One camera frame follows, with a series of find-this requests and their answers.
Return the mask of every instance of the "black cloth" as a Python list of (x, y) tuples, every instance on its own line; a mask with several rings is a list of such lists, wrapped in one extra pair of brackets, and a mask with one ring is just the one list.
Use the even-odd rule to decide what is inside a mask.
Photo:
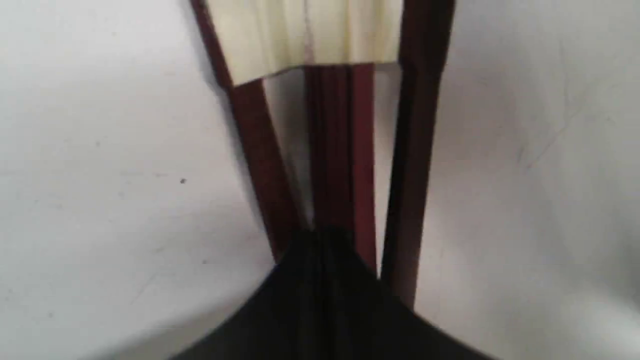
[(488, 359), (415, 316), (339, 231), (304, 233), (249, 301), (174, 360)]

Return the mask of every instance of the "dark red wood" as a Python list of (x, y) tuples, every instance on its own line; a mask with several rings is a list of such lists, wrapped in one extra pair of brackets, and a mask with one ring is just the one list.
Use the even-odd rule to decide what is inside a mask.
[(233, 85), (205, 0), (191, 0), (191, 5), (218, 84), (227, 91), (271, 251), (278, 261), (302, 225), (271, 123), (262, 80)]
[(454, 0), (404, 0), (403, 69), (381, 280), (413, 307), (440, 79)]
[(305, 69), (314, 222), (352, 231), (376, 269), (373, 174), (373, 65)]

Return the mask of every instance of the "wall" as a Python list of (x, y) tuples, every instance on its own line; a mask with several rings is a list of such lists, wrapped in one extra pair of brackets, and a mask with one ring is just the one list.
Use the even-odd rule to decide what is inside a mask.
[[(422, 316), (503, 359), (638, 358), (639, 12), (460, 1)], [(376, 73), (379, 233), (398, 79)], [(267, 88), (304, 192), (300, 86)], [(0, 3), (1, 358), (167, 356), (258, 285), (226, 106), (186, 1)]]

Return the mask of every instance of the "black fabric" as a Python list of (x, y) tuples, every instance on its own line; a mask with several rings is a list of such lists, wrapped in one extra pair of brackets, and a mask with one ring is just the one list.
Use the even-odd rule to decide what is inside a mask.
[(234, 316), (174, 360), (488, 359), (404, 307), (350, 243), (302, 234)]

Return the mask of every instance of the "white wall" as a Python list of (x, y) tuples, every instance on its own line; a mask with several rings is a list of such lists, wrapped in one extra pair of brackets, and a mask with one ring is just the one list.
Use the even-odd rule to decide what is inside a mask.
[[(633, 0), (460, 1), (421, 315), (503, 359), (640, 356), (639, 15)], [(398, 79), (376, 74), (380, 233)], [(265, 276), (210, 82), (186, 1), (0, 3), (0, 358), (167, 356)], [(304, 184), (300, 86), (267, 88)]]

